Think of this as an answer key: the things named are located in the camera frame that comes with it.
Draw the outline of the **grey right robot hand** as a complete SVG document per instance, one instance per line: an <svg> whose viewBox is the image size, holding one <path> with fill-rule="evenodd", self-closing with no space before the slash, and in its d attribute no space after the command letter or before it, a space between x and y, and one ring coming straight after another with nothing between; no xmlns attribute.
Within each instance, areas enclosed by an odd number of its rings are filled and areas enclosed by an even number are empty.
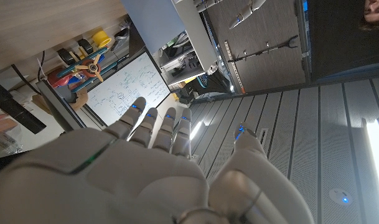
<svg viewBox="0 0 379 224"><path fill-rule="evenodd" d="M83 128L33 149L0 171L0 223L312 223L297 188L244 122L234 150L208 182L191 160L191 111L138 98L104 130Z"/></svg>

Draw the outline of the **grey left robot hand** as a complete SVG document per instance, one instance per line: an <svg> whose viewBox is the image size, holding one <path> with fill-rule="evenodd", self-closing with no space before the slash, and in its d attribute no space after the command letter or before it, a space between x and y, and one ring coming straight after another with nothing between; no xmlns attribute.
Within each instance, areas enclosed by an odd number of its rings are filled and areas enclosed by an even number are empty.
<svg viewBox="0 0 379 224"><path fill-rule="evenodd" d="M203 12L220 2L222 2L222 0L194 0L193 4L197 12ZM231 21L229 29L235 28L238 24L250 17L252 13L258 10L265 2L266 0L249 0L248 4Z"/></svg>

